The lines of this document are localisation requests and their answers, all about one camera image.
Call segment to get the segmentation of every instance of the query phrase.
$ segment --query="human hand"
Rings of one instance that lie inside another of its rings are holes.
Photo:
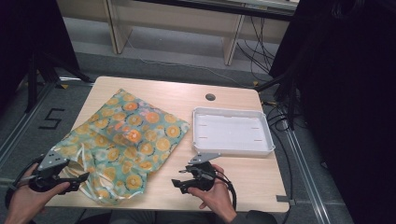
[[[218,171],[218,176],[223,177],[224,170],[216,164],[212,164],[212,166]],[[188,188],[188,192],[203,201],[199,206],[200,209],[204,209],[208,206],[214,213],[221,217],[224,222],[230,223],[236,217],[236,212],[233,209],[227,186],[221,180],[216,178],[213,188],[209,191],[202,191],[198,188]]]
[[[30,167],[23,177],[32,174],[37,164]],[[6,224],[28,223],[35,215],[44,209],[46,203],[55,195],[63,192],[70,186],[70,183],[64,182],[55,186],[46,192],[36,192],[29,188],[29,185],[19,187],[13,194],[8,208]]]

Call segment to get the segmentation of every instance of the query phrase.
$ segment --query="orange floral pattern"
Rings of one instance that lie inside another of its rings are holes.
[[[90,172],[81,184],[99,204],[117,204],[144,191],[190,125],[127,91],[119,90],[55,149]],[[81,171],[67,169],[77,177]]]

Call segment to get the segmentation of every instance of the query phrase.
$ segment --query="plastic tray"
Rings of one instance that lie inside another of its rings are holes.
[[[266,156],[275,149],[261,111],[196,107],[193,143],[198,152]]]

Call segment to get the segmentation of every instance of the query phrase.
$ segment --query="black cable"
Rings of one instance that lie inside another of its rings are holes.
[[[87,212],[87,209],[85,208],[85,209],[82,211],[81,215],[79,215],[79,217],[78,217],[77,221],[75,222],[75,224],[78,224],[78,223],[81,221],[81,218],[84,216],[84,214],[85,214],[86,212]]]
[[[222,175],[224,176],[224,178],[225,178],[228,182],[231,182],[230,179],[227,177],[227,175],[225,175],[224,173],[222,173],[222,172],[220,172],[220,171],[218,171],[218,170],[215,170],[215,171],[218,172],[218,173],[220,173],[220,174],[222,174]]]
[[[287,120],[287,119],[288,119],[288,118],[285,118],[285,117],[283,117],[283,118],[281,118],[281,119],[278,119],[278,120],[275,121],[273,124],[269,125],[269,127],[275,126],[275,129],[276,129],[277,131],[279,131],[280,133],[281,133],[281,132],[285,132],[285,131],[287,131],[287,130],[289,129],[289,125],[288,125],[286,128],[284,128],[284,129],[279,129],[279,128],[277,127],[277,125],[279,124],[279,122],[281,122],[281,121],[283,121],[283,120]]]
[[[259,66],[260,69],[262,69],[262,70],[263,70],[264,72],[266,72],[266,73],[269,72],[269,70],[267,70],[267,68],[266,68],[262,63],[260,63],[257,59],[255,59],[255,58],[253,58],[252,56],[250,56],[247,52],[245,52],[245,51],[241,48],[241,46],[239,45],[239,43],[236,43],[236,46],[238,46],[238,48],[241,49],[242,53],[243,53],[246,57],[248,57],[251,61],[253,61],[257,66]]]
[[[245,45],[246,45],[249,49],[254,50],[254,49],[248,44],[248,42],[246,41],[246,39],[245,39],[244,41],[245,41]],[[258,54],[260,54],[260,55],[262,55],[262,56],[264,56],[264,57],[267,57],[268,59],[271,59],[271,60],[273,60],[273,59],[275,58],[275,56],[272,55],[267,49],[265,49],[265,52],[268,53],[268,54],[270,54],[271,56],[268,56],[268,55],[266,55],[266,53],[261,53],[261,52],[258,52],[258,51],[257,51],[256,53],[258,53]]]
[[[251,58],[253,58],[254,59],[254,55],[256,54],[256,52],[257,52],[257,47],[259,46],[259,42],[257,42],[257,44],[256,44],[256,48],[253,50],[253,54],[251,55]],[[253,73],[253,61],[250,61],[250,71]],[[266,72],[267,74],[270,72],[270,70],[268,69],[268,67],[265,65],[263,65],[263,67],[265,67],[265,70],[264,70],[264,72]]]
[[[231,181],[224,179],[223,177],[220,177],[218,175],[216,175],[216,178],[221,180],[222,182],[224,182],[227,185],[227,189],[231,192],[231,194],[233,195],[233,210],[236,211],[236,192],[235,189],[233,188],[233,184],[231,183]]]
[[[42,161],[44,159],[45,155],[41,155],[33,160],[31,160],[23,169],[22,171],[18,174],[17,178],[15,178],[14,182],[8,187],[6,197],[5,197],[5,205],[6,209],[9,208],[9,204],[11,203],[12,196],[14,195],[14,192],[18,189],[18,184],[21,181],[21,178],[23,175],[26,173],[29,168],[34,165],[35,163]]]
[[[280,115],[276,115],[276,116],[274,116],[274,117],[272,117],[272,118],[269,118],[269,115],[270,115],[271,112],[273,112],[275,109],[277,109],[277,106],[274,106],[274,108],[270,111],[270,113],[268,114],[268,117],[267,117],[267,121],[272,120],[272,119],[274,119],[274,118],[278,118],[279,116],[283,116],[283,117],[284,117],[283,114],[280,114]],[[276,121],[275,123],[273,123],[272,125],[269,125],[269,129],[270,129],[271,133],[276,137],[276,139],[277,139],[277,141],[279,142],[279,144],[281,145],[282,150],[283,150],[283,153],[285,154],[285,157],[286,157],[286,162],[287,162],[287,164],[288,164],[288,170],[289,170],[289,174],[290,174],[290,200],[292,200],[293,197],[294,197],[294,195],[293,195],[293,173],[292,173],[292,171],[291,171],[291,165],[290,165],[289,154],[288,154],[288,152],[286,151],[286,148],[285,148],[285,146],[283,145],[283,142],[281,141],[279,135],[276,133],[276,131],[275,131],[275,130],[273,129],[273,127],[272,127],[272,126],[278,124],[278,122],[279,122],[279,120]],[[289,209],[288,212],[286,213],[286,215],[285,215],[285,217],[284,217],[284,219],[283,219],[283,221],[282,221],[282,224],[285,224],[285,223],[287,222],[287,220],[288,220],[288,218],[289,218],[289,215],[290,215],[290,209]]]
[[[293,123],[294,123],[296,126],[300,127],[300,128],[308,129],[308,127],[307,127],[306,124],[305,124],[305,126],[304,126],[304,125],[302,125],[302,124],[299,124],[299,123],[295,120],[295,118],[298,118],[298,117],[304,115],[304,114],[302,113],[302,109],[300,108],[300,105],[299,105],[299,104],[296,104],[296,106],[297,106],[297,108],[298,108],[298,110],[297,110],[296,112],[299,112],[299,113],[294,113],[294,114],[292,115]],[[269,122],[269,121],[271,121],[271,120],[273,120],[273,119],[275,119],[275,118],[282,117],[282,116],[283,116],[283,117],[287,117],[287,116],[285,116],[284,114],[279,114],[279,115],[275,115],[275,116],[273,116],[273,117],[270,118],[271,113],[272,113],[275,109],[276,109],[276,107],[274,107],[273,109],[271,109],[270,113],[269,113],[268,116],[267,116],[267,122]],[[277,127],[277,124],[278,124],[280,121],[283,121],[283,120],[285,120],[285,119],[286,119],[286,118],[279,119],[279,120],[275,121],[275,122],[274,122],[273,124],[271,124],[271,125],[272,125],[272,126],[276,126],[276,129],[277,129],[278,131],[280,131],[280,132],[286,131],[286,130],[289,128],[289,125],[288,125],[288,128],[287,128],[287,129],[279,129],[279,128]]]
[[[274,136],[276,137],[279,144],[281,145],[281,147],[283,149],[283,153],[285,153],[285,157],[286,157],[286,161],[287,161],[288,169],[289,169],[289,175],[290,175],[290,200],[292,200],[293,199],[293,174],[291,171],[289,154],[287,153],[286,148],[283,145],[282,141],[280,140],[280,137],[277,135],[276,131],[274,131],[274,129],[271,126],[269,126],[269,128],[270,128],[271,132],[274,134]],[[283,224],[285,224],[286,221],[288,220],[289,214],[290,214],[290,209],[288,210],[288,212],[285,215],[285,218],[283,219],[283,222],[282,222]]]
[[[260,35],[257,33],[256,26],[254,25],[254,21],[253,21],[253,18],[252,18],[252,17],[250,17],[250,21],[251,21],[251,24],[253,25],[254,33],[256,34],[257,40],[259,41],[259,43],[260,43],[260,45],[261,45],[261,47],[262,47],[262,53],[265,55],[265,56],[264,56],[264,60],[265,60],[265,62],[266,62],[268,65],[272,66],[272,65],[269,63],[269,61],[268,61],[268,56],[267,56],[266,53],[265,53],[265,52],[269,52],[269,51],[265,48],[265,46],[264,46],[264,44],[263,44],[263,41],[262,41],[262,38],[263,38],[262,28],[264,27],[264,19],[261,20],[261,25],[262,25],[262,26],[261,26]]]

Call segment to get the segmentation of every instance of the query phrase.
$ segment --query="desk leg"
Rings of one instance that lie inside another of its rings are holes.
[[[108,25],[111,33],[111,42],[113,44],[113,51],[116,54],[121,54],[125,45],[127,44],[129,35],[133,30],[132,25],[120,24],[116,8],[112,4],[112,0],[104,0],[106,14],[108,18]]]
[[[236,25],[233,29],[233,36],[231,37],[223,37],[223,52],[224,52],[224,63],[226,65],[231,65],[233,60],[233,53],[235,52],[235,47],[238,41],[239,33],[242,28],[242,24],[244,23],[245,16],[239,15],[236,20]]]

